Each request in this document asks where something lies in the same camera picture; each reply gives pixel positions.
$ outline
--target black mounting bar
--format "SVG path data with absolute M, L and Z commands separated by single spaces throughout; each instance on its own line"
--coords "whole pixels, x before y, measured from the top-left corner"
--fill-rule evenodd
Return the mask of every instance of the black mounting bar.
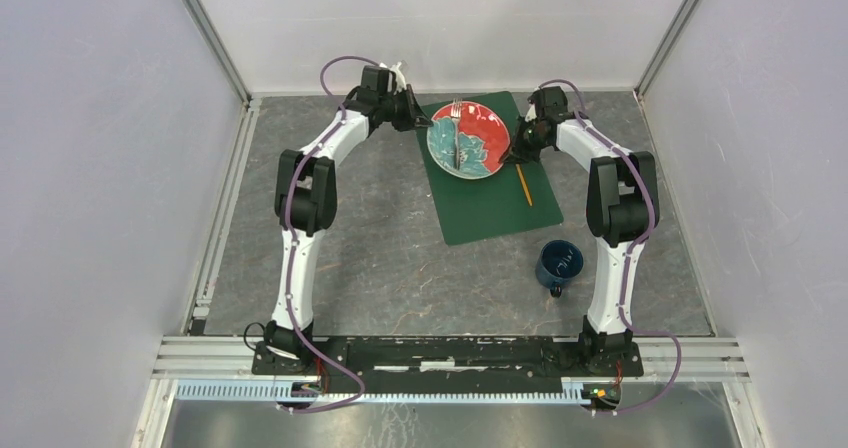
M 265 339 L 256 346 L 253 375 L 314 373 L 312 360 L 304 359 L 309 353 L 298 353 L 296 360 L 280 356 L 268 350 L 268 342 L 266 328 Z M 288 341 L 274 343 L 286 345 Z M 549 336 L 330 336 L 313 343 L 358 373 L 369 393 L 379 394 L 561 393 L 562 377 L 613 378 L 618 374 L 618 362 L 623 376 L 645 373 L 635 342 L 628 344 L 626 355 L 608 344 L 590 358 L 582 341 L 554 341 Z M 433 368 L 433 362 L 449 371 Z M 385 366 L 406 369 L 381 369 Z M 331 393 L 357 391 L 357 385 L 339 371 L 331 369 L 328 374 Z

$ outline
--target green mat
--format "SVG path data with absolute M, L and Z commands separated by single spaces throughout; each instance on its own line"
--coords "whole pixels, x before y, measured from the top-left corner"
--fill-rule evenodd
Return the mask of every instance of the green mat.
M 515 134 L 519 113 L 509 92 L 489 93 L 467 100 L 489 107 L 506 123 L 510 136 Z M 449 101 L 424 106 L 424 113 L 433 116 L 447 103 Z M 463 180 L 446 173 L 430 157 L 426 130 L 418 130 L 417 136 L 442 235 L 448 245 L 461 245 L 562 223 L 562 211 L 541 164 L 521 165 L 533 198 L 531 207 L 527 204 L 515 166 L 506 165 L 494 175 L 481 180 Z

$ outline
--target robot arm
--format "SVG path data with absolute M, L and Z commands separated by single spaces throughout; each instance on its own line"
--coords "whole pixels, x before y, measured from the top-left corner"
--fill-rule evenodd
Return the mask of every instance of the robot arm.
M 618 155 L 590 134 L 591 131 L 589 130 L 600 134 L 595 130 L 591 121 L 585 120 L 585 123 L 586 127 L 579 124 L 577 120 L 567 120 L 560 123 L 557 126 L 556 148 L 571 155 L 584 170 L 591 173 L 594 160 L 614 159 Z M 626 148 L 620 147 L 619 149 L 627 155 L 631 154 L 630 150 Z M 613 246 L 602 236 L 595 238 L 595 242 L 598 247 L 598 266 L 595 272 L 595 293 L 592 297 L 592 304 L 589 306 L 587 320 L 598 333 L 624 333 L 627 327 L 621 321 L 618 307 L 621 283 L 624 277 L 625 252 L 630 249 L 630 271 L 635 272 L 644 245 L 640 243 L 631 248 L 634 242 L 628 241 Z M 623 305 L 624 313 L 628 319 L 630 318 L 630 299 L 633 295 L 634 279 L 633 276 L 628 277 Z
M 294 166 L 300 161 L 302 154 L 309 153 L 316 145 L 319 145 L 319 140 L 326 138 L 330 130 L 341 121 L 341 116 L 341 111 L 336 113 L 335 119 L 333 119 L 333 122 L 327 129 L 315 141 L 304 146 L 300 151 L 285 151 L 280 157 L 281 171 L 286 171 L 286 169 L 290 168 L 293 172 Z M 301 203 L 292 203 L 293 219 L 301 215 L 298 212 L 302 211 L 307 217 L 314 213 L 314 223 L 320 224 L 322 227 L 328 227 L 332 223 L 336 212 L 335 165 L 340 164 L 356 145 L 365 141 L 368 138 L 368 134 L 368 118 L 362 115 L 362 113 L 348 110 L 344 125 L 337 133 L 330 136 L 326 143 L 318 146 L 318 151 L 313 156 L 315 159 L 314 163 L 311 167 L 307 165 L 304 169 L 307 172 L 307 176 L 312 177 L 312 186 L 310 188 L 305 186 L 297 188 L 297 190 L 303 190 L 301 193 L 304 195 L 320 195 L 322 199 L 313 196 L 298 197 L 295 195 L 295 201 L 301 201 Z M 291 176 L 278 178 L 278 181 L 283 181 L 282 184 L 284 185 L 278 187 L 278 193 L 288 190 L 288 185 L 291 183 L 290 180 Z M 280 198 L 279 211 L 281 214 L 285 206 L 284 199 L 284 196 Z M 304 228 L 294 228 L 293 230 L 283 228 L 281 230 L 283 235 L 283 264 L 280 274 L 280 293 L 277 298 L 277 304 L 274 307 L 272 319 L 276 322 L 277 326 L 288 330 L 293 328 L 286 305 L 286 283 L 288 280 L 291 280 L 290 291 L 297 325 L 303 327 L 303 330 L 311 329 L 310 327 L 312 325 L 312 282 L 315 278 L 315 263 L 318 260 L 318 250 L 320 249 L 321 241 L 324 239 L 326 230 L 316 230 L 315 228 L 317 227 L 315 225 L 311 229 L 308 225 Z M 290 250 L 295 251 L 292 263 L 288 263 L 291 257 Z
M 553 146 L 571 155 L 589 173 L 586 218 L 596 239 L 598 266 L 581 340 L 585 340 L 590 357 L 611 350 L 626 352 L 633 334 L 621 313 L 629 318 L 635 279 L 632 273 L 643 249 L 635 240 L 647 230 L 649 215 L 640 190 L 634 189 L 634 176 L 621 157 L 627 156 L 643 179 L 655 208 L 656 224 L 660 212 L 653 155 L 634 153 L 610 141 L 585 114 L 577 119 L 568 110 L 565 93 L 559 87 L 540 88 L 529 101 L 527 116 L 502 161 L 538 162 L 541 150 Z
M 348 94 L 343 106 L 344 111 L 337 112 L 313 142 L 280 155 L 274 211 L 282 226 L 283 263 L 277 303 L 263 338 L 276 354 L 289 358 L 309 356 L 295 336 L 293 321 L 311 338 L 315 264 L 326 229 L 336 216 L 336 164 L 384 122 L 391 122 L 398 131 L 432 125 L 415 101 L 412 86 L 406 84 L 400 64 L 392 68 L 366 66 L 360 85 Z M 302 163 L 290 193 L 292 179 Z M 288 214 L 287 204 L 291 205 Z

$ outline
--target pencil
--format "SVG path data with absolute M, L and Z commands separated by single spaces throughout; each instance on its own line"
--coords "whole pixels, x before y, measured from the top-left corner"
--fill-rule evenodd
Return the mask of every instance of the pencil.
M 527 188 L 527 181 L 524 180 L 524 172 L 521 171 L 521 165 L 516 163 L 515 169 L 518 170 L 518 179 L 521 180 L 521 187 L 524 188 L 524 196 L 527 197 L 527 204 L 533 206 L 533 198 L 530 197 L 530 190 Z

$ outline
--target white wall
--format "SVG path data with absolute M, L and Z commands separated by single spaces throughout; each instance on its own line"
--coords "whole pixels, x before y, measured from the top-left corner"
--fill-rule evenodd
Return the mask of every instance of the white wall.
M 646 95 L 654 140 L 771 441 L 848 436 L 848 0 L 703 0 Z
M 0 0 L 0 446 L 127 446 L 240 103 L 180 0 Z
M 682 0 L 201 0 L 248 88 L 319 92 L 331 58 L 404 59 L 419 91 L 633 88 Z M 361 68 L 339 67 L 347 92 Z

